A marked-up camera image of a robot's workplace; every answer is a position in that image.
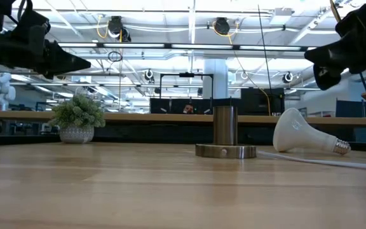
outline desk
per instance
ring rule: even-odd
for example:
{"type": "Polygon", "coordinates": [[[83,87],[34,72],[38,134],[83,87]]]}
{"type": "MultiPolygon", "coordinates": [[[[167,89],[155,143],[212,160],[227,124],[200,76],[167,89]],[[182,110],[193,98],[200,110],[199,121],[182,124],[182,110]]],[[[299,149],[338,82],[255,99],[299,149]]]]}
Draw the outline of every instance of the desk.
{"type": "MultiPolygon", "coordinates": [[[[0,119],[6,120],[43,120],[52,119],[53,112],[35,111],[0,111],[0,119]]],[[[125,121],[150,121],[150,122],[192,122],[212,123],[212,115],[187,115],[187,114],[123,114],[105,113],[104,118],[108,122],[125,121]]],[[[279,117],[274,116],[242,116],[238,117],[238,123],[242,124],[275,124],[279,117]]],[[[366,126],[366,118],[307,118],[308,123],[318,125],[353,125],[366,126]]]]}
{"type": "MultiPolygon", "coordinates": [[[[354,151],[287,155],[366,163],[354,151]]],[[[366,170],[199,158],[193,145],[0,146],[0,228],[362,229],[366,170]]]]}

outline potted plant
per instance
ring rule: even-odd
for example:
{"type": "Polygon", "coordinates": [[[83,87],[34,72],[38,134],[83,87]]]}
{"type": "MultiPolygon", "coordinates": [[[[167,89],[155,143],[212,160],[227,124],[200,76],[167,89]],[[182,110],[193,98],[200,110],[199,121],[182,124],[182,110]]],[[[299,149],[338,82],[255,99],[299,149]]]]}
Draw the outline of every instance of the potted plant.
{"type": "Polygon", "coordinates": [[[75,95],[52,110],[55,116],[50,125],[60,127],[60,139],[66,143],[90,142],[94,127],[105,126],[104,112],[100,110],[99,103],[83,95],[75,95]]]}

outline light bulb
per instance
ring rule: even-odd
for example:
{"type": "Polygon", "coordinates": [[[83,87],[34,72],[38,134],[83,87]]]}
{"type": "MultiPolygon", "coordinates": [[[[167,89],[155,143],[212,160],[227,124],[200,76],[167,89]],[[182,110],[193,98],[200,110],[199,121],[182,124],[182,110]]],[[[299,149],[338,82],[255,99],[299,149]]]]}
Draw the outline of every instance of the light bulb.
{"type": "Polygon", "coordinates": [[[344,155],[351,150],[348,142],[311,127],[295,108],[287,109],[274,129],[273,147],[279,151],[313,148],[344,155]]]}

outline succulent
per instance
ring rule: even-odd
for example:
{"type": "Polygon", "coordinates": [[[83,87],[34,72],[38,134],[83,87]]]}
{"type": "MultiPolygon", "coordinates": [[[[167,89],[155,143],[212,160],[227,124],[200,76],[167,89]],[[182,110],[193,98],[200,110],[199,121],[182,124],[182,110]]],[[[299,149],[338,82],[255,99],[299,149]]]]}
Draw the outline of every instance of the succulent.
{"type": "Polygon", "coordinates": [[[67,128],[77,127],[104,127],[104,112],[99,103],[92,101],[84,95],[75,95],[70,101],[61,103],[52,109],[55,116],[49,122],[50,125],[58,125],[67,128]]]}

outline white column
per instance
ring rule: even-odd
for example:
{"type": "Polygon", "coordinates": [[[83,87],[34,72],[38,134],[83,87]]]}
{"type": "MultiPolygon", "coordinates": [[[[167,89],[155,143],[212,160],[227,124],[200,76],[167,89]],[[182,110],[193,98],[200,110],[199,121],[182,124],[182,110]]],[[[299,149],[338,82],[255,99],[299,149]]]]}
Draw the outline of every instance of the white column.
{"type": "MultiPolygon", "coordinates": [[[[228,68],[226,59],[205,59],[204,74],[214,74],[214,99],[228,98],[228,68]]],[[[212,96],[212,80],[208,76],[203,77],[203,98],[212,96]]]]}

